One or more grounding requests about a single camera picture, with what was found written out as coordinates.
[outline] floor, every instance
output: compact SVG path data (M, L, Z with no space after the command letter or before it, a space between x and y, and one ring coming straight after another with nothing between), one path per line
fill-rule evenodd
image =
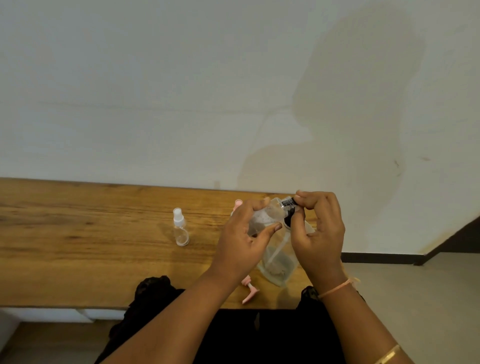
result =
M480 254L441 253L423 267L345 265L416 364L480 364ZM0 363L93 363L113 324L22 324Z

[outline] pink pump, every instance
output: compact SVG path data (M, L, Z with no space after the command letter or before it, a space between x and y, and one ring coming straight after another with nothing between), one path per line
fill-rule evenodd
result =
M241 204L243 204L242 200L235 200L233 211L235 211L237 207L239 207ZM257 292L260 291L256 289L254 286L252 286L251 281L252 279L250 278L250 276L246 276L241 282L245 287L248 286L248 288L250 288L250 294L247 297L245 297L245 299L241 302L241 304L246 304Z

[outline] white bottle cap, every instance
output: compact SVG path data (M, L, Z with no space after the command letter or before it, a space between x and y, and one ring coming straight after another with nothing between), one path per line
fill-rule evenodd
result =
M181 208L179 207L173 210L173 223L175 224L175 226L180 227L185 225L185 218L183 217L181 213Z

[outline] person's left hand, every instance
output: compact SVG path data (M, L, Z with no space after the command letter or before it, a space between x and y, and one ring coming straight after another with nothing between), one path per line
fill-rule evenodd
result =
M269 203L268 197L261 201L245 201L223 228L210 270L226 279L233 287L255 268L270 238L282 227L281 223L276 223L267 226L255 238L247 235L248 223L254 211L261 210Z

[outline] bracelet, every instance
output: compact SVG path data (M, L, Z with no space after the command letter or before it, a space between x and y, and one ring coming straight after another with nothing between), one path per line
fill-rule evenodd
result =
M395 356L396 352L399 350L400 345L395 345L392 350L390 350L387 354L385 354L384 357L375 362L375 364L385 364L386 362L390 361L390 359L392 359Z
M339 286L336 286L335 288L325 292L325 293L322 293L321 295L318 296L318 298L324 298L325 296L335 292L336 290L339 290L340 288L342 287L345 287L347 284L349 283L353 283L353 280L351 278L347 279L345 282L343 282L342 284L340 284Z

